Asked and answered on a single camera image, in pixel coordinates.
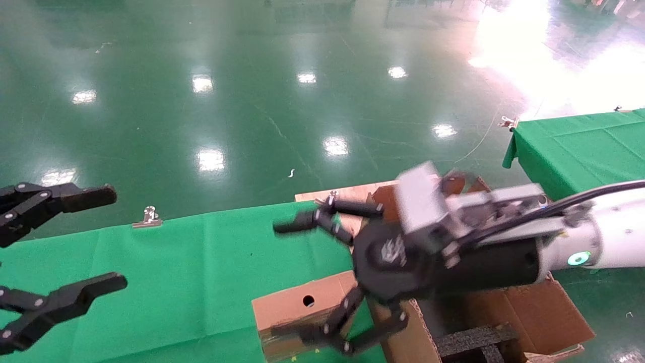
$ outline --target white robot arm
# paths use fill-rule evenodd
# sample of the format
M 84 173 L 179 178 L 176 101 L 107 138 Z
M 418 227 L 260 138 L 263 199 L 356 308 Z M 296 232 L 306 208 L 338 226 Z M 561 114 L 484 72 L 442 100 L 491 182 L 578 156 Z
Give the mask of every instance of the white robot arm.
M 542 208 L 537 184 L 445 196 L 431 163 L 403 172 L 398 182 L 406 243 L 441 253 L 445 270 L 461 270 L 464 281 L 470 276 L 465 290 L 540 282 L 549 271 L 572 267 L 645 266 L 645 181 L 607 185 Z M 515 259 L 526 260 L 521 281 L 510 278 L 523 266 Z M 487 274 L 490 260 L 494 271 Z

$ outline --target metal binder clip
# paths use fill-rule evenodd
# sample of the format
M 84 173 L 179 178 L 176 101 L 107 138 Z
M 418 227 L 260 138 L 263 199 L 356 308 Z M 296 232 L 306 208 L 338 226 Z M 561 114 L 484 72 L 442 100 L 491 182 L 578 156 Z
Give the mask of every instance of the metal binder clip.
M 143 210 L 143 221 L 133 223 L 132 228 L 156 227 L 163 223 L 159 215 L 155 213 L 155 207 L 150 205 Z

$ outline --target cardboard box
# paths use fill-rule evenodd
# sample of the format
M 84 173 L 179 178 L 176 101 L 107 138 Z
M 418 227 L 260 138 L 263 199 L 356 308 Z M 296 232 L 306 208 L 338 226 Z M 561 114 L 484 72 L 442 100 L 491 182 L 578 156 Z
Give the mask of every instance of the cardboard box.
M 456 175 L 450 181 L 451 183 L 448 188 L 454 194 L 459 194 L 465 188 L 466 184 L 470 184 L 467 192 L 489 190 L 488 186 L 479 177 L 467 183 L 464 177 Z M 374 190 L 372 188 L 374 185 L 369 185 L 369 188 L 365 185 L 359 187 L 362 193 L 367 193 L 367 195 L 363 194 L 364 198 L 362 200 L 383 203 L 386 211 L 384 216 L 386 220 L 398 220 L 393 189 L 394 185 L 395 183 L 392 182 L 386 183 L 384 186 L 379 186 L 373 193 L 367 190 Z M 352 199 L 356 200 L 359 198 L 357 194 L 360 194 L 356 190 L 351 187 L 343 188 L 339 189 L 339 194 L 352 195 Z M 328 191 L 314 192 L 308 193 L 307 197 L 311 199 L 325 198 L 327 194 Z M 300 200 L 306 200 L 302 195 L 305 194 L 301 194 Z M 362 222 L 356 220 L 356 218 L 351 218 L 346 221 L 352 225 L 354 233 L 357 230 L 357 223 Z M 345 226 L 343 217 L 341 217 L 341 223 Z M 329 302 L 329 305 L 322 305 L 319 308 L 330 310 L 333 308 L 331 306 L 332 304 L 337 305 L 340 302 L 340 299 L 342 299 L 346 291 L 343 290 L 343 293 L 340 292 L 337 285 L 335 287 L 327 287 L 324 282 L 318 284 L 318 282 L 324 280 L 312 282 L 301 287 L 296 287 L 295 289 L 305 287 L 305 289 L 314 288 L 316 291 L 324 291 L 325 294 L 331 296 L 330 298 L 335 301 L 335 304 L 334 302 Z M 298 298 L 290 298 L 288 291 L 291 290 L 293 289 L 283 291 L 281 292 L 282 295 L 279 296 L 273 294 L 276 295 L 273 297 L 275 300 L 267 306 L 279 306 L 286 300 L 298 301 L 302 299 L 300 297 L 302 292 L 298 294 Z M 302 315 L 303 312 L 301 310 L 298 313 L 294 312 L 293 315 L 289 315 L 286 312 L 276 314 L 274 310 L 262 307 L 265 303 L 257 304 L 258 300 L 267 297 L 264 296 L 254 300 L 253 303 L 261 337 L 264 336 L 266 338 L 266 332 L 263 335 L 263 331 L 270 327 L 271 324 L 289 324 L 290 322 L 303 321 L 303 318 L 307 316 Z M 422 309 L 419 307 L 419 303 L 413 299 L 402 302 L 401 305 L 410 317 L 408 327 L 381 344 L 388 363 L 446 363 L 448 360 L 442 361 L 432 334 L 428 329 L 428 325 L 426 325 L 426 319 Z M 458 301 L 452 300 L 447 305 L 451 307 L 451 311 L 443 311 L 442 313 L 446 313 L 447 315 L 453 314 L 459 317 L 467 327 L 500 327 L 504 324 L 509 324 L 517 333 L 518 339 L 511 341 L 510 344 L 505 345 L 501 349 L 506 362 L 557 362 L 584 351 L 580 343 L 595 336 L 560 283 L 552 277 L 536 285 L 510 287 L 507 289 L 468 294 L 460 297 Z M 369 306 L 370 313 L 375 322 L 388 317 L 389 311 L 379 304 L 370 302 Z M 307 319 L 312 319 L 308 321 L 315 319 L 320 319 L 320 321 L 324 320 L 320 318 L 322 315 L 315 314 L 306 317 Z M 280 315 L 280 318 L 267 318 L 272 315 Z M 300 345 L 293 342 L 290 344 L 295 345 L 289 346 L 287 350 L 299 352 L 307 350 L 306 347 L 302 346 L 302 342 L 299 343 Z M 276 351 L 271 350 L 276 349 L 279 351 L 280 349 L 284 349 L 284 347 L 274 347 L 271 347 L 268 351 L 268 359 L 274 355 L 285 358 L 290 356 L 284 353 L 278 354 Z
M 322 324 L 356 285 L 354 272 L 347 271 L 252 300 L 266 361 L 278 362 L 311 350 L 296 335 L 277 335 L 272 330 Z

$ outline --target open cardboard box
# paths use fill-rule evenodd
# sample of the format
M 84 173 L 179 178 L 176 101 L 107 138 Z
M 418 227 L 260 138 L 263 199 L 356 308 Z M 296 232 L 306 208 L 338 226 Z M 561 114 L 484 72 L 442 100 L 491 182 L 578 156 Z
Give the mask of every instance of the open cardboard box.
M 453 193 L 459 194 L 465 184 L 464 180 L 458 178 L 454 180 L 451 185 Z M 383 203 L 386 211 L 384 217 L 387 220 L 398 219 L 393 188 L 394 185 L 385 185 L 376 189 L 375 192 L 368 192 L 366 197 L 369 202 Z M 468 192 L 487 189 L 486 184 L 477 178 Z M 266 307 L 267 303 L 274 307 L 280 306 L 279 301 L 285 302 L 289 299 L 300 302 L 302 298 L 296 299 L 293 294 L 299 294 L 300 292 L 294 291 L 303 287 L 294 287 L 254 300 L 253 309 L 260 336 L 262 337 L 264 334 L 266 338 L 265 329 L 272 325 L 323 321 L 324 316 L 334 306 L 340 304 L 348 286 L 355 284 L 350 281 L 351 279 L 353 279 L 353 273 L 348 271 L 303 285 L 303 287 L 306 286 L 307 291 L 320 291 L 323 293 L 317 293 L 317 295 L 328 297 L 324 304 L 317 303 L 318 306 L 313 314 L 312 311 L 296 311 L 286 308 L 287 313 L 276 315 Z M 442 363 L 442 358 L 417 301 L 409 300 L 401 305 L 410 317 L 408 327 L 381 344 L 388 363 Z M 461 297 L 459 303 L 453 306 L 455 311 L 452 313 L 459 315 L 468 327 L 496 327 L 508 323 L 515 330 L 518 339 L 511 341 L 510 346 L 506 346 L 502 352 L 506 362 L 557 362 L 584 351 L 580 343 L 595 336 L 560 283 L 552 277 L 535 285 L 471 293 Z M 386 318 L 389 312 L 378 304 L 371 303 L 370 313 L 373 320 L 378 322 Z M 298 341 L 291 341 L 287 344 L 288 353 L 281 350 L 284 349 L 284 346 L 282 348 L 276 347 L 278 346 L 271 347 L 270 341 L 263 340 L 263 349 L 268 362 L 275 362 L 275 358 L 278 356 L 286 358 L 291 354 L 308 349 Z

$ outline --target hole in cardboard box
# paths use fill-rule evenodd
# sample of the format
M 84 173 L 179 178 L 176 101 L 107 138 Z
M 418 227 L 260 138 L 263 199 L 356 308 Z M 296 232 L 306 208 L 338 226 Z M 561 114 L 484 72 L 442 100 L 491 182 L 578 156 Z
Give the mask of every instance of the hole in cardboard box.
M 312 307 L 314 303 L 315 303 L 315 300 L 313 299 L 313 296 L 312 296 L 312 295 L 306 295 L 306 296 L 303 298 L 303 304 L 304 304 L 306 307 Z

